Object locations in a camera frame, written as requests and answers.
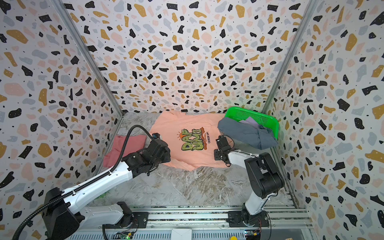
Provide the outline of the peach graphic t-shirt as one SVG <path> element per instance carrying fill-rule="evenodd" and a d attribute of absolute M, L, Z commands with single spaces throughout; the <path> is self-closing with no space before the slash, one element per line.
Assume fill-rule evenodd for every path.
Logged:
<path fill-rule="evenodd" d="M 188 115 L 163 112 L 153 124 L 150 133 L 160 134 L 171 151 L 167 166 L 193 171 L 200 167 L 225 168 L 223 161 L 216 161 L 214 150 L 220 130 L 218 123 L 224 114 Z"/>

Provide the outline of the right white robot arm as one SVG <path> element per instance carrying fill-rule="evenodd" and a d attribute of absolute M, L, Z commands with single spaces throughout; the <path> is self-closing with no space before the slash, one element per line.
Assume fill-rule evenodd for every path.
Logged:
<path fill-rule="evenodd" d="M 264 206 L 271 197 L 276 197 L 285 186 L 284 178 L 269 153 L 254 155 L 232 148 L 226 136 L 216 139 L 217 149 L 214 150 L 216 161 L 227 167 L 232 165 L 247 170 L 252 192 L 243 204 L 241 211 L 228 212 L 227 223 L 235 227 L 268 227 L 269 215 Z"/>

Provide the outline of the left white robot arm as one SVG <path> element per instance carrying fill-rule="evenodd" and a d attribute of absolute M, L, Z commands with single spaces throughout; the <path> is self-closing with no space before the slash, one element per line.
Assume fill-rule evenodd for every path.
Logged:
<path fill-rule="evenodd" d="M 168 144 L 156 138 L 148 147 L 133 152 L 99 175 L 76 186 L 47 192 L 42 218 L 49 240 L 65 240 L 77 230 L 86 227 L 111 225 L 118 228 L 136 228 L 134 213 L 124 202 L 111 206 L 88 207 L 94 199 L 113 187 L 141 175 L 149 175 L 160 164 L 171 160 Z"/>

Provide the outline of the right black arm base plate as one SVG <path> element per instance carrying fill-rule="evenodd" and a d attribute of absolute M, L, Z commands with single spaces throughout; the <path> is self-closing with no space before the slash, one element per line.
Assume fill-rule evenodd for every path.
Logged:
<path fill-rule="evenodd" d="M 258 228 L 269 227 L 269 217 L 266 211 L 250 215 L 246 210 L 230 211 L 226 220 L 231 228 Z"/>

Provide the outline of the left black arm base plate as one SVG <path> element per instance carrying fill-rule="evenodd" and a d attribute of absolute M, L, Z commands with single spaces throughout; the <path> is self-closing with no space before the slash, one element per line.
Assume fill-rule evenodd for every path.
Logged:
<path fill-rule="evenodd" d="M 148 212 L 133 212 L 132 214 L 124 214 L 122 219 L 116 224 L 106 224 L 106 229 L 145 229 L 149 218 Z"/>

